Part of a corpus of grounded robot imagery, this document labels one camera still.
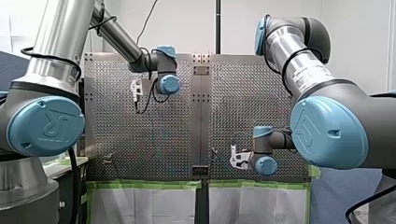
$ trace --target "blue joint cap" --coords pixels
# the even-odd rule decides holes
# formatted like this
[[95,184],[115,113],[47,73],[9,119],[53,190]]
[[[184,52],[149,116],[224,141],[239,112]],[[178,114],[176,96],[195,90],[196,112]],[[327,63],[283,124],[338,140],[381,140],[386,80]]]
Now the blue joint cap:
[[361,122],[333,99],[303,99],[291,112],[290,127],[294,145],[316,166],[346,170],[366,160],[369,144]]
[[82,135],[85,119],[73,101],[61,96],[38,98],[18,111],[7,128],[9,145],[32,157],[56,156]]
[[260,175],[274,175],[277,172],[277,162],[269,156],[261,157],[256,161],[254,168]]
[[260,138],[271,134],[274,131],[272,126],[256,126],[253,130],[253,138]]
[[160,45],[157,47],[158,50],[163,51],[166,53],[168,56],[172,58],[176,58],[176,50],[173,46],[170,45]]
[[166,75],[160,80],[160,91],[165,95],[172,95],[180,89],[178,77],[174,75]]
[[259,56],[264,55],[264,52],[262,52],[262,44],[263,44],[263,40],[265,37],[264,21],[265,21],[264,18],[262,18],[259,21],[259,24],[257,25],[257,30],[256,30],[256,40],[255,40],[254,49],[255,49],[256,55],[259,55]]

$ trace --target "vertical pole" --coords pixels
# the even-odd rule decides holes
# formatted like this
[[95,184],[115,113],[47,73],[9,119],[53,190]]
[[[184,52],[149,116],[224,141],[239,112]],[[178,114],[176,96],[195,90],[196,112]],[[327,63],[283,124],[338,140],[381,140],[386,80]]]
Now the vertical pole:
[[221,0],[216,0],[216,54],[221,54]]

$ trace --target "robotic arm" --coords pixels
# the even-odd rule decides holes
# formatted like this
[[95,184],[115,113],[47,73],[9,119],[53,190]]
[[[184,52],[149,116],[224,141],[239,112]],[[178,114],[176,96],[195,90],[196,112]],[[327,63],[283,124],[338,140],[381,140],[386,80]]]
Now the robotic arm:
[[145,54],[95,0],[48,1],[26,75],[12,82],[7,100],[0,104],[2,154],[54,156],[77,142],[84,117],[75,85],[90,24],[125,58],[132,72],[158,71],[158,93],[178,91],[174,48]]
[[315,19],[274,19],[259,22],[256,54],[274,63],[285,88],[292,95],[290,134],[283,138],[263,132],[265,144],[257,144],[250,167],[259,173],[277,168],[272,148],[295,147],[311,164],[334,169],[394,169],[396,163],[395,94],[367,95],[354,82],[335,77],[323,64],[330,58],[330,38]]

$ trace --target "perforated metal panel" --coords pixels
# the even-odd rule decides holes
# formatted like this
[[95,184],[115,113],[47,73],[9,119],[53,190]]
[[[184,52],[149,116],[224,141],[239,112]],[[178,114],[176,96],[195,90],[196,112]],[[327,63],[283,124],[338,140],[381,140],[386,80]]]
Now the perforated metal panel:
[[[214,55],[211,58],[212,113],[210,178],[259,178],[253,171],[234,169],[229,162],[230,144],[238,134],[238,150],[252,149],[251,135],[257,125],[283,128],[288,125],[290,98],[279,75],[271,72],[256,56]],[[279,171],[265,179],[304,181],[307,166],[298,154],[276,150]]]
[[180,93],[164,104],[151,99],[147,112],[137,115],[130,85],[142,75],[131,73],[118,54],[86,55],[89,179],[191,178],[191,61],[177,56]]
[[[186,180],[198,163],[210,164],[210,178],[259,179],[251,171],[232,168],[231,138],[247,133],[238,135],[236,143],[238,149],[252,149],[254,126],[288,125],[290,98],[280,76],[255,56],[211,55],[210,63],[202,64],[192,55],[177,55],[177,62],[179,95],[163,105],[152,101],[146,114],[136,115],[130,84],[142,75],[131,73],[118,54],[86,55],[89,179]],[[196,66],[208,66],[210,74],[194,74]],[[146,101],[142,99],[140,109]],[[279,171],[265,179],[306,181],[299,155],[276,150],[275,158]]]

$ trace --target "diamond plate panel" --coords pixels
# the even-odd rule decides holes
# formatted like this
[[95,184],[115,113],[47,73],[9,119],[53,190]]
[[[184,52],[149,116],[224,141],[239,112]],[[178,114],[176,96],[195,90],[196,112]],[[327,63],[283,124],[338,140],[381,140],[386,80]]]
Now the diamond plate panel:
[[[253,171],[234,169],[229,163],[231,139],[236,133],[238,150],[252,149],[256,125],[282,128],[288,125],[290,98],[279,75],[271,72],[256,56],[221,56],[211,59],[212,113],[209,150],[210,178],[260,178]],[[307,178],[307,166],[298,154],[275,150],[277,175],[267,180],[299,182]]]
[[[86,88],[86,105],[92,129],[87,133],[92,139],[87,146],[89,179],[191,178],[191,60],[177,56],[177,63],[180,93],[164,104],[151,98],[147,112],[136,115],[131,81],[147,74],[131,73],[117,54],[88,55],[85,81],[91,88]],[[147,99],[141,99],[140,111]]]

